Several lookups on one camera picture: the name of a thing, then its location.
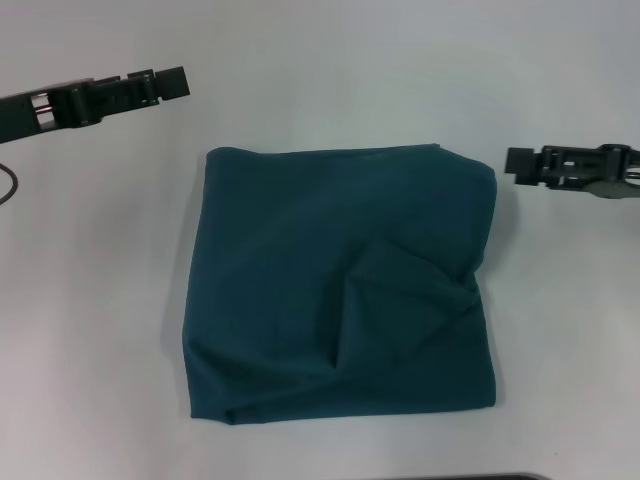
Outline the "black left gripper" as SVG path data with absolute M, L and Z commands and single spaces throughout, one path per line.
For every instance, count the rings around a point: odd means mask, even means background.
M 100 123 L 190 95 L 183 67 L 58 83 L 1 98 L 1 142 Z

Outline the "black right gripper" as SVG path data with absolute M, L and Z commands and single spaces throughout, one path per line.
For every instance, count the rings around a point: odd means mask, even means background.
M 627 145 L 603 144 L 595 149 L 544 146 L 509 148 L 504 173 L 514 183 L 525 186 L 544 184 L 549 189 L 584 189 L 605 199 L 638 198 L 639 151 Z

